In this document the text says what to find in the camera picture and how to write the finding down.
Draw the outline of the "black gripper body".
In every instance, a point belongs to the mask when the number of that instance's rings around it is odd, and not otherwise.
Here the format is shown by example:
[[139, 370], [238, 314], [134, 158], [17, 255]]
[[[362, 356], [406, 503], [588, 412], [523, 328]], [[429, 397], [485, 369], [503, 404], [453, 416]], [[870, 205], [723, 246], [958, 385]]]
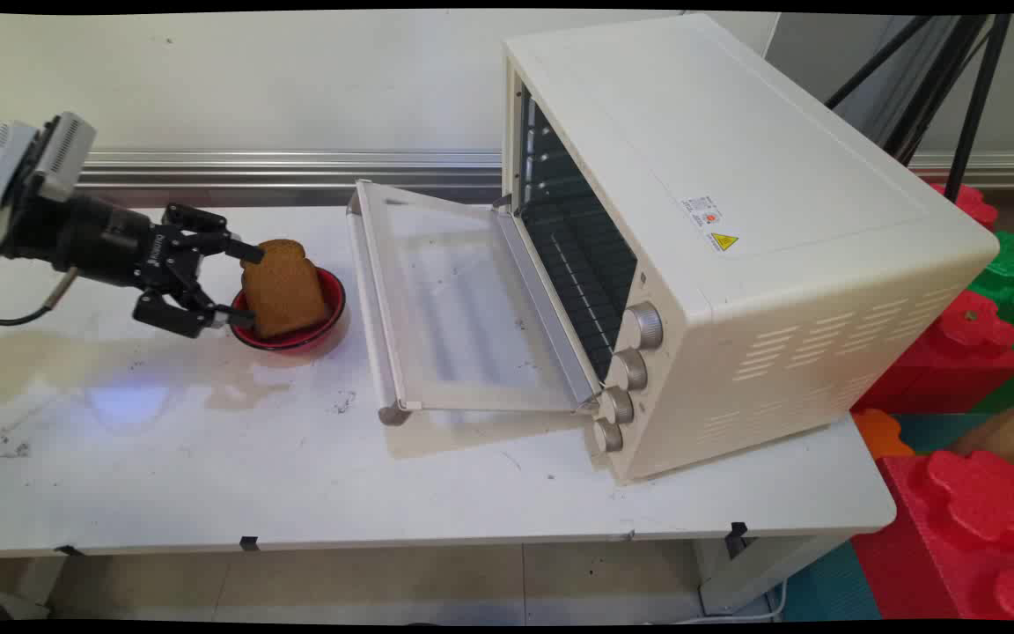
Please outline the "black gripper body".
[[20, 218], [11, 220], [5, 257], [32, 258], [53, 269], [76, 269], [81, 277], [112, 286], [174, 291], [166, 268], [174, 230], [172, 213], [158, 219], [88, 195], [54, 202], [37, 194], [21, 198]]

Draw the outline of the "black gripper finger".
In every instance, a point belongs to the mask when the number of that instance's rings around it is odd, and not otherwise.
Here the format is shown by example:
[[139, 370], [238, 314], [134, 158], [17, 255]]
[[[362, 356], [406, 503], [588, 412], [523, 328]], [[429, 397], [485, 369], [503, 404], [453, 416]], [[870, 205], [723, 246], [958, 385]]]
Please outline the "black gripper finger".
[[134, 321], [188, 338], [205, 328], [224, 325], [250, 328], [256, 313], [217, 304], [204, 291], [198, 277], [198, 261], [154, 261], [136, 270], [141, 290], [133, 309]]
[[225, 254], [243, 263], [259, 264], [265, 250], [247, 244], [228, 229], [228, 220], [186, 204], [168, 204], [162, 216], [164, 242], [172, 250], [194, 250], [202, 255]]

